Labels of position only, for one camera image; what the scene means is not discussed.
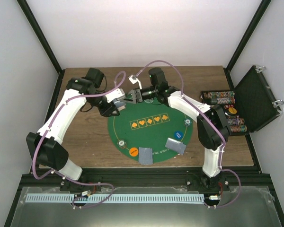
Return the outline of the blue playing card deck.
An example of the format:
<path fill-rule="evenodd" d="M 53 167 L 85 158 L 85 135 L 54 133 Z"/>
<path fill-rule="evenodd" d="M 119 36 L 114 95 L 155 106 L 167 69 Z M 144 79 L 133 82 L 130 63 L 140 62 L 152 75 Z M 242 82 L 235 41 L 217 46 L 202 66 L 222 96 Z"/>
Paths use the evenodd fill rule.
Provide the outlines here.
<path fill-rule="evenodd" d="M 126 103 L 125 103 L 125 102 L 122 102 L 122 101 L 120 101 L 120 100 L 114 99 L 114 100 L 113 100 L 113 103 L 114 103 L 114 105 L 116 106 L 116 108 L 117 108 L 118 111 L 121 111 L 121 110 L 123 110 L 123 109 L 126 108 Z"/>

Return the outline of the stack of poker chips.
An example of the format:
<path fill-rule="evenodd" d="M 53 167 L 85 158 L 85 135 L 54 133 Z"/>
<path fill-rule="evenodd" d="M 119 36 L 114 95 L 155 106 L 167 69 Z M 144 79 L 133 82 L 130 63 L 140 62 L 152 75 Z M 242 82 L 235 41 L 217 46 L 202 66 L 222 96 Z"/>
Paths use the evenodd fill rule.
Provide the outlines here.
<path fill-rule="evenodd" d="M 119 140 L 117 144 L 121 149 L 126 148 L 126 142 L 124 140 Z"/>

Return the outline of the orange big blind button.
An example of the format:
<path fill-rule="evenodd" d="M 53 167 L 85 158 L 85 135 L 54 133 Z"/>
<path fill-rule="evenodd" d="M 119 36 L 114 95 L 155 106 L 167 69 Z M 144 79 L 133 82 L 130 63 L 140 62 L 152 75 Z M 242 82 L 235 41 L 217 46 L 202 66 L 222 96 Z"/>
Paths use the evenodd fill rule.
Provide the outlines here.
<path fill-rule="evenodd" d="M 139 149 L 136 147 L 132 147 L 129 149 L 129 155 L 132 157 L 136 157 L 139 155 Z"/>

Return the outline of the dealt cards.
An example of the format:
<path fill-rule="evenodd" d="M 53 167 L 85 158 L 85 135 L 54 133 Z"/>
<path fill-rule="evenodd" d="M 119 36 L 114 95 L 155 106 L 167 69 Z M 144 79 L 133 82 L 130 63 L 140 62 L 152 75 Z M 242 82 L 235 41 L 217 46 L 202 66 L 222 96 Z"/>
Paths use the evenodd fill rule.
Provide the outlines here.
<path fill-rule="evenodd" d="M 165 147 L 177 152 L 179 155 L 183 155 L 186 150 L 186 145 L 178 140 L 168 138 Z"/>
<path fill-rule="evenodd" d="M 141 165 L 152 165 L 153 164 L 152 148 L 139 147 L 138 162 Z"/>

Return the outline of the blue small blind button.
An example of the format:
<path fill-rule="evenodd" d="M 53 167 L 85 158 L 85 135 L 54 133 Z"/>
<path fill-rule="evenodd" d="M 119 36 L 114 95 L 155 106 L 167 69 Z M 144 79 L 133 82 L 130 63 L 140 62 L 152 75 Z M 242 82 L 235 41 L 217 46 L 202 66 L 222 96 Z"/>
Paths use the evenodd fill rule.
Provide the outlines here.
<path fill-rule="evenodd" d="M 183 138 L 184 134 L 181 131 L 174 132 L 174 138 L 177 140 L 181 140 Z"/>

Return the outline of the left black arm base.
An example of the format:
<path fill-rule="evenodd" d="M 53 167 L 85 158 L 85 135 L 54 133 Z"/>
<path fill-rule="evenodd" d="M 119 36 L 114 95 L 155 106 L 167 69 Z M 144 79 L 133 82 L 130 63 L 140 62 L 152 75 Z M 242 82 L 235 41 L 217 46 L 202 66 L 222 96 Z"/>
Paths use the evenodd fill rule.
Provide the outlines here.
<path fill-rule="evenodd" d="M 89 186 L 81 185 L 77 183 L 72 183 L 68 180 L 61 180 L 58 185 L 61 191 L 70 191 L 70 192 L 83 192 L 83 191 L 96 191 L 100 186 L 90 186 L 91 183 L 98 183 L 102 181 L 102 178 L 91 178 L 80 180 L 82 183 L 87 183 Z"/>

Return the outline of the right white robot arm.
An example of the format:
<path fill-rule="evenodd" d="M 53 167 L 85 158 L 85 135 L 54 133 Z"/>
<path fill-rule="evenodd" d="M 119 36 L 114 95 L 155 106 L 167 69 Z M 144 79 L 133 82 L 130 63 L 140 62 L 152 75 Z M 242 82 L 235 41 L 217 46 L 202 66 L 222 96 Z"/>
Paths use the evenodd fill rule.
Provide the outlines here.
<path fill-rule="evenodd" d="M 201 186 L 205 190 L 212 190 L 217 186 L 216 176 L 222 171 L 222 156 L 231 134 L 230 126 L 221 107 L 200 103 L 184 94 L 181 89 L 168 84 L 165 74 L 161 68 L 149 70 L 151 86 L 142 87 L 138 76 L 128 77 L 132 84 L 139 87 L 131 91 L 132 102 L 140 103 L 145 99 L 156 98 L 161 104 L 176 109 L 197 125 L 198 139 L 204 147 L 203 172 L 206 174 L 201 178 Z"/>

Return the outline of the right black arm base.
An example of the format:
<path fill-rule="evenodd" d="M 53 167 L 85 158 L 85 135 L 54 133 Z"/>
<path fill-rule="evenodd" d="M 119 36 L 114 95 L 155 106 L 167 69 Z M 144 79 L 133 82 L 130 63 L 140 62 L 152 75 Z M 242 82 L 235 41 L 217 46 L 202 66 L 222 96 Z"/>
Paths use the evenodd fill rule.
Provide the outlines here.
<path fill-rule="evenodd" d="M 209 178 L 205 174 L 190 174 L 186 177 L 186 185 L 192 191 L 215 192 L 222 189 L 222 191 L 229 191 L 230 187 L 225 184 L 226 178 L 221 174 Z"/>

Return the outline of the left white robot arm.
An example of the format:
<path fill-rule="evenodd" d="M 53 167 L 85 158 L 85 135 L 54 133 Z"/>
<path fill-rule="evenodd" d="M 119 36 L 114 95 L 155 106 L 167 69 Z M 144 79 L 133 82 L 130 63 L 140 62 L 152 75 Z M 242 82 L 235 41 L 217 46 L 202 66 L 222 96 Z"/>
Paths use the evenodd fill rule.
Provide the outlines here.
<path fill-rule="evenodd" d="M 72 162 L 68 151 L 63 148 L 64 135 L 78 111 L 86 102 L 97 102 L 100 111 L 118 112 L 113 100 L 125 96 L 120 88 L 123 81 L 115 82 L 114 88 L 100 93 L 98 88 L 104 74 L 93 69 L 91 76 L 69 80 L 60 103 L 47 122 L 36 132 L 27 135 L 27 146 L 32 158 L 32 172 L 37 180 L 52 172 L 70 180 L 71 186 L 82 191 L 87 187 L 87 179 L 82 176 L 82 168 Z"/>

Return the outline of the round green poker mat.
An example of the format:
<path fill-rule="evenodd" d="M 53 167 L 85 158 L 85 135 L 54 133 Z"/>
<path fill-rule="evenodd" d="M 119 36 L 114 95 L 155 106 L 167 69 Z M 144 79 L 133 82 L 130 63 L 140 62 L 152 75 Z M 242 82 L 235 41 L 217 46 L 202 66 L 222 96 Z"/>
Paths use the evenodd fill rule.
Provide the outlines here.
<path fill-rule="evenodd" d="M 129 155 L 130 148 L 152 148 L 153 162 L 158 163 L 178 155 L 165 147 L 168 138 L 175 139 L 174 132 L 181 131 L 184 134 L 178 141 L 185 145 L 190 142 L 193 125 L 184 125 L 184 120 L 188 118 L 182 112 L 153 99 L 139 104 L 127 103 L 119 116 L 108 118 L 107 126 L 112 143 L 123 155 L 137 161 L 138 156 Z M 119 148 L 119 140 L 126 142 L 126 148 Z"/>

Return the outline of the top chip row in case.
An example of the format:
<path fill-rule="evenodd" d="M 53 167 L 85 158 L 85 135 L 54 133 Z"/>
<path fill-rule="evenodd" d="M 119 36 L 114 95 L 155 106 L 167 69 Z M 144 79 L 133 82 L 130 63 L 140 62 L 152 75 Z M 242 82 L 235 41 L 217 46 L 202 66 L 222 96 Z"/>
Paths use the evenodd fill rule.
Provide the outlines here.
<path fill-rule="evenodd" d="M 235 97 L 235 92 L 234 91 L 209 91 L 209 92 L 204 92 L 203 96 L 205 99 L 228 98 L 228 97 Z"/>

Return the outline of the chip row in case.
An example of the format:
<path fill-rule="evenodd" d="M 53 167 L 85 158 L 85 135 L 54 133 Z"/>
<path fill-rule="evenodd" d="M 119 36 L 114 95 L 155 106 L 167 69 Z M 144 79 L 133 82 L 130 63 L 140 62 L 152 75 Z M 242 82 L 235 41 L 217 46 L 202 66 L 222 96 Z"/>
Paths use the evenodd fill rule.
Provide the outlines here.
<path fill-rule="evenodd" d="M 247 132 L 246 125 L 231 125 L 230 129 L 232 133 L 246 133 Z"/>
<path fill-rule="evenodd" d="M 245 124 L 245 120 L 243 118 L 228 118 L 227 121 L 230 126 Z"/>
<path fill-rule="evenodd" d="M 209 104 L 211 105 L 223 105 L 223 104 L 234 104 L 235 98 L 233 97 L 219 97 L 219 98 L 211 98 L 209 100 Z"/>
<path fill-rule="evenodd" d="M 209 92 L 204 92 L 203 96 L 205 99 L 228 98 L 228 97 L 235 97 L 235 92 L 234 91 L 209 91 Z"/>

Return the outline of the bottom chip row in case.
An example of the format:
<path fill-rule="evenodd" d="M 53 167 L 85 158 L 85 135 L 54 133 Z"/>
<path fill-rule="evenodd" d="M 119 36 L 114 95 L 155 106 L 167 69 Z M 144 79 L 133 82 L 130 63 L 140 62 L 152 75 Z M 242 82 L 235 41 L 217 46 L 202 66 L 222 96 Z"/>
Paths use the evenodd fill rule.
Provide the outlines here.
<path fill-rule="evenodd" d="M 247 132 L 246 125 L 231 125 L 230 129 L 232 133 L 246 133 Z"/>

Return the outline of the black poker set case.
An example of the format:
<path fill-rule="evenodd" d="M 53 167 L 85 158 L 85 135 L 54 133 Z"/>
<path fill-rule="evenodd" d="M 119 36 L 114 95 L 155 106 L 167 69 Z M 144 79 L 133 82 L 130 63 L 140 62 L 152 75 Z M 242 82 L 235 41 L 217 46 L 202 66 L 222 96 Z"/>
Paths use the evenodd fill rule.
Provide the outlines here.
<path fill-rule="evenodd" d="M 263 71 L 265 69 L 264 66 L 253 65 L 237 86 L 230 90 L 221 90 L 235 92 L 234 104 L 219 105 L 223 109 L 226 118 L 243 118 L 247 126 L 246 133 L 231 132 L 232 136 L 248 135 L 251 132 L 256 132 L 283 113 L 281 106 L 284 101 L 275 98 L 264 77 Z M 204 98 L 204 92 L 209 91 L 201 91 L 202 103 L 209 104 L 210 99 Z"/>

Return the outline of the black aluminium frame rail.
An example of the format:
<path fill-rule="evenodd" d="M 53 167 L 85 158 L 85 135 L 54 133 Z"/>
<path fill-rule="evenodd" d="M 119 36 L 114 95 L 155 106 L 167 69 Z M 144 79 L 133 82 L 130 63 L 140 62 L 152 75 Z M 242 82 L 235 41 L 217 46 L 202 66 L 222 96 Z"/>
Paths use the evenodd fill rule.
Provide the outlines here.
<path fill-rule="evenodd" d="M 271 185 L 269 174 L 250 166 L 232 169 L 243 186 Z M 80 182 L 110 183 L 114 186 L 184 186 L 205 177 L 201 167 L 84 168 Z"/>

